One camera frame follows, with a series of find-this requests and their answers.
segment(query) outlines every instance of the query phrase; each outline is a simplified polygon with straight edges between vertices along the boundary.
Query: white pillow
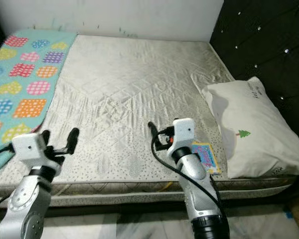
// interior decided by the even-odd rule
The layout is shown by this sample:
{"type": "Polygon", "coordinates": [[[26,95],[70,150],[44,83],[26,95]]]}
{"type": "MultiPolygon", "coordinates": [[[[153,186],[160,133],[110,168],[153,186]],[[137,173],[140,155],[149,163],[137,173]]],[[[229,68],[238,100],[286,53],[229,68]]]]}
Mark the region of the white pillow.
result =
{"type": "Polygon", "coordinates": [[[299,138],[257,77],[202,92],[222,135],[229,178],[299,175],[299,138]]]}

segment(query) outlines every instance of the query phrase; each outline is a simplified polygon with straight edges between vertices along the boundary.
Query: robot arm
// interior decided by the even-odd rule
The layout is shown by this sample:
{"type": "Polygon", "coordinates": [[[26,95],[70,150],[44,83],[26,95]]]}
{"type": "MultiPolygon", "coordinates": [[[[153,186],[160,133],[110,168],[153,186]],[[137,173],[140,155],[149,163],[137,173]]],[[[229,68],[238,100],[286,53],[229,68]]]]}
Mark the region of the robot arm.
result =
{"type": "Polygon", "coordinates": [[[195,123],[192,119],[176,119],[173,126],[163,132],[169,136],[166,145],[162,145],[157,137],[153,123],[149,123],[153,137],[156,137],[156,150],[167,149],[168,158],[174,160],[178,172],[185,174],[205,191],[195,186],[184,177],[179,183],[184,191],[189,220],[196,239],[228,239],[229,226],[225,213],[219,207],[219,198],[210,180],[209,172],[201,163],[198,154],[191,152],[194,141],[195,123]]]}
{"type": "Polygon", "coordinates": [[[61,172],[62,154],[73,154],[79,129],[74,128],[67,146],[54,150],[48,143],[49,131],[30,133],[12,140],[16,157],[26,164],[30,173],[12,192],[7,213],[0,223],[0,239],[39,239],[44,215],[51,201],[51,182],[61,172]]]}

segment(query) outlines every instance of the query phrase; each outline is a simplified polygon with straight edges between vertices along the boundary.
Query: white tiled floor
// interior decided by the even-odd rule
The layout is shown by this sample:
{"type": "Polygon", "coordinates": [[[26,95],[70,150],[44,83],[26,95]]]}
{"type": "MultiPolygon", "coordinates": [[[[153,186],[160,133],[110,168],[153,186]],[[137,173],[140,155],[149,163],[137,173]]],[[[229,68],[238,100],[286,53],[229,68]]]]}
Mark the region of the white tiled floor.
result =
{"type": "MultiPolygon", "coordinates": [[[[231,239],[299,239],[283,205],[227,210],[231,239]]],[[[45,219],[43,239],[193,239],[186,212],[100,214],[45,219]]]]}

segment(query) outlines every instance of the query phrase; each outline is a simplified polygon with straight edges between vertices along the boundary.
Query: quilted mattress cover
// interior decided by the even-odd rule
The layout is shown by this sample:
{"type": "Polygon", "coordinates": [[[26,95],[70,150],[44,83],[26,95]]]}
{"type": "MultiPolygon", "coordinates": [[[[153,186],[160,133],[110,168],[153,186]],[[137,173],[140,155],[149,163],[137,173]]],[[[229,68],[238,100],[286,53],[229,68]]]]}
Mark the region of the quilted mattress cover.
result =
{"type": "MultiPolygon", "coordinates": [[[[56,148],[80,129],[75,154],[53,181],[51,205],[182,201],[178,176],[151,154],[147,127],[153,121],[162,129],[174,118],[193,118],[196,140],[212,144],[223,199],[265,197],[290,186],[295,177],[227,178],[221,135],[200,92],[233,80],[209,43],[78,35],[41,128],[51,130],[56,148]]],[[[27,173],[13,158],[0,171],[0,196],[27,173]]]]}

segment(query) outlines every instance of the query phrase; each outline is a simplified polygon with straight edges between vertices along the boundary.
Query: white wall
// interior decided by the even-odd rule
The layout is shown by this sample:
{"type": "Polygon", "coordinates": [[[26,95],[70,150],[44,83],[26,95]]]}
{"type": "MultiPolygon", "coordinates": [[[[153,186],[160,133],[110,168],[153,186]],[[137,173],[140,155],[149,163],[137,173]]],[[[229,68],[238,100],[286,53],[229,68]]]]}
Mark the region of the white wall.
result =
{"type": "Polygon", "coordinates": [[[0,0],[6,34],[22,28],[209,41],[223,0],[0,0]]]}

